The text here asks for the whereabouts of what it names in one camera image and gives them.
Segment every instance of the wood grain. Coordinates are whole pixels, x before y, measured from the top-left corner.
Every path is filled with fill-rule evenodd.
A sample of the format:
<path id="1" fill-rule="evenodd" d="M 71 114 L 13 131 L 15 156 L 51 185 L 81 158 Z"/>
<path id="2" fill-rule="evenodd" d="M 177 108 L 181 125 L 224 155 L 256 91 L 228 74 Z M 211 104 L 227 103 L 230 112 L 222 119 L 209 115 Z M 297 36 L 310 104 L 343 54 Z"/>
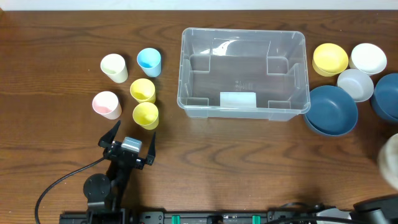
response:
<path id="1" fill-rule="evenodd" d="M 381 121 L 369 102 L 359 103 L 356 128 L 340 138 L 309 130 L 302 117 L 289 122 L 190 119 L 175 100 L 181 33 L 187 27 L 298 30 L 308 61 L 325 42 L 347 52 L 362 42 L 385 50 L 383 75 L 398 70 L 398 17 L 394 11 L 96 11 L 7 12 L 0 20 L 0 223 L 33 223 L 34 205 L 59 177 L 97 160 L 96 146 L 115 121 L 96 114 L 92 98 L 115 92 L 122 104 L 116 139 L 143 141 L 153 131 L 134 124 L 137 103 L 129 86 L 146 77 L 136 63 L 146 47 L 162 52 L 163 72 L 153 79 L 160 124 L 152 167 L 132 176 L 125 206 L 181 210 L 265 210 L 287 202 L 352 204 L 393 194 L 375 156 L 397 126 Z M 129 79 L 113 83 L 100 70 L 110 53 L 122 54 Z M 310 88 L 337 77 L 309 70 Z M 85 211 L 83 183 L 108 162 L 56 186 L 40 207 L 42 223 L 63 211 Z"/>

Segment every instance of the white wall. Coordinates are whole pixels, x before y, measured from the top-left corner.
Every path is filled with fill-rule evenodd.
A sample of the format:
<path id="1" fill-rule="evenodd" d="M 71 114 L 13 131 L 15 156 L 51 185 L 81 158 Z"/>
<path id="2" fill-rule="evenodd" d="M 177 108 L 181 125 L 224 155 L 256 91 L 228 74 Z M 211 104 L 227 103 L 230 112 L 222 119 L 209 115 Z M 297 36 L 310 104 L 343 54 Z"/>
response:
<path id="1" fill-rule="evenodd" d="M 0 0 L 11 10 L 398 9 L 398 0 Z"/>

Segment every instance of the light blue cup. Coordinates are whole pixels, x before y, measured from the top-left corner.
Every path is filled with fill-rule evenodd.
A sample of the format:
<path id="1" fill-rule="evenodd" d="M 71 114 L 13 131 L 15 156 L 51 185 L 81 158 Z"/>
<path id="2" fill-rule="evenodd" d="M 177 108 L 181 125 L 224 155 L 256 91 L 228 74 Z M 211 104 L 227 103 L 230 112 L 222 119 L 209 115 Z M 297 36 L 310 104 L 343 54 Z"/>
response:
<path id="1" fill-rule="evenodd" d="M 158 77 L 162 71 L 162 56 L 156 49 L 141 50 L 138 53 L 137 62 L 149 77 Z"/>

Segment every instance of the yellow cup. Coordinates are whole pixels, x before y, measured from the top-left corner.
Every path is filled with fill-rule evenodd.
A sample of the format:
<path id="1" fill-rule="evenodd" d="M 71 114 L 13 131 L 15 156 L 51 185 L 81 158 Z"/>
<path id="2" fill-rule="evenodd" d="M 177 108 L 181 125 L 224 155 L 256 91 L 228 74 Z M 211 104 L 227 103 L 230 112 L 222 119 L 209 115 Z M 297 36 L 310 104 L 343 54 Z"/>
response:
<path id="1" fill-rule="evenodd" d="M 153 103 L 138 104 L 132 112 L 133 120 L 146 130 L 152 130 L 159 124 L 159 110 Z"/>
<path id="2" fill-rule="evenodd" d="M 321 44 L 313 53 L 313 67 L 318 67 L 323 72 L 315 71 L 323 76 L 333 76 L 346 70 L 348 55 L 339 45 Z"/>
<path id="3" fill-rule="evenodd" d="M 155 103 L 156 100 L 155 85 L 146 78 L 134 81 L 130 86 L 130 94 L 138 103 Z"/>

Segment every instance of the blue cup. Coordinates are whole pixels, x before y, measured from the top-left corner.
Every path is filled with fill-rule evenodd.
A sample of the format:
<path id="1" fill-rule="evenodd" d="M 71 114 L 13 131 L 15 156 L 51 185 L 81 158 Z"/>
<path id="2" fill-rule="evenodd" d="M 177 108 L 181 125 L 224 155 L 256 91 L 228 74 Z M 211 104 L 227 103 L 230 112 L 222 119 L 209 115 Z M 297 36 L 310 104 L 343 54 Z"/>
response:
<path id="1" fill-rule="evenodd" d="M 311 108 L 304 121 L 314 132 L 324 136 L 349 133 L 358 121 L 358 109 L 350 95 L 336 86 L 320 86 L 310 92 Z"/>
<path id="2" fill-rule="evenodd" d="M 380 79 L 374 89 L 371 104 L 380 118 L 398 123 L 398 73 Z"/>
<path id="3" fill-rule="evenodd" d="M 162 71 L 162 56 L 153 48 L 141 50 L 137 56 L 137 63 L 149 77 L 158 77 Z"/>

